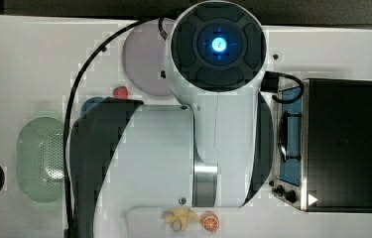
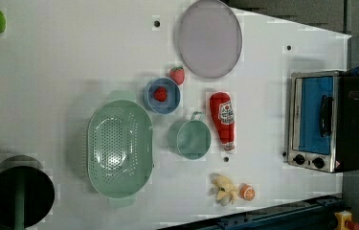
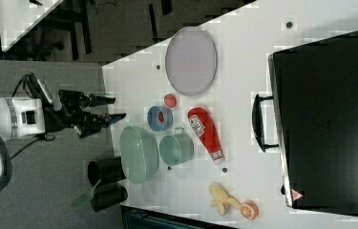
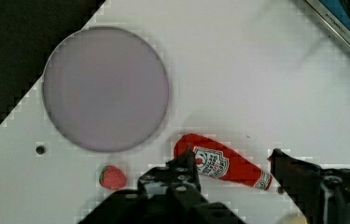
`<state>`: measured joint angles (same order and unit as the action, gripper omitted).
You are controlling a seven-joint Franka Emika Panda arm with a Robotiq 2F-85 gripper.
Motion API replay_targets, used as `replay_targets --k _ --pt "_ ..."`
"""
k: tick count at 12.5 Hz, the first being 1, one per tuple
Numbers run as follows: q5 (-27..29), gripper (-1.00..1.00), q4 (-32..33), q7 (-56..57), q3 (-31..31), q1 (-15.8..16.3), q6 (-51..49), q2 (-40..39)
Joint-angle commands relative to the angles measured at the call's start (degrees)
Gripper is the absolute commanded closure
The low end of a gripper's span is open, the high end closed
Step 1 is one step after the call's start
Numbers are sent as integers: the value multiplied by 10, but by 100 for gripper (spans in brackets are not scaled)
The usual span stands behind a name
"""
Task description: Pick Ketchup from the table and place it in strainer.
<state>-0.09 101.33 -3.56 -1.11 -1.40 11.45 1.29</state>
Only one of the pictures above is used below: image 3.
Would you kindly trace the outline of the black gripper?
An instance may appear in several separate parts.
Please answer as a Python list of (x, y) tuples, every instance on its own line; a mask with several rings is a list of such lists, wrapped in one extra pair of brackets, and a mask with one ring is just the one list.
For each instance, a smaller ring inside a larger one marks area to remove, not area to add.
[(92, 114), (84, 108), (114, 104), (116, 99), (104, 95), (84, 94), (78, 91), (60, 90), (58, 92), (61, 107), (44, 107), (45, 131), (60, 132), (66, 128), (75, 129), (79, 138), (94, 135), (122, 120), (126, 114)]

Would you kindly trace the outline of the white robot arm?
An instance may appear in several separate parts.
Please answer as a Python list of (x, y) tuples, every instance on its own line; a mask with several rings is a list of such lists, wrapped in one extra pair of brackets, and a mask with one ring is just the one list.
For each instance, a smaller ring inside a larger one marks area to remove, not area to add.
[(36, 137), (44, 139), (49, 133), (70, 128), (80, 138), (96, 134), (117, 123), (126, 114), (93, 114), (87, 107), (113, 104), (113, 97), (84, 94), (77, 91), (59, 92), (61, 107), (56, 109), (53, 100), (43, 94), (29, 97), (0, 98), (0, 192), (12, 177), (12, 159), (6, 142)]

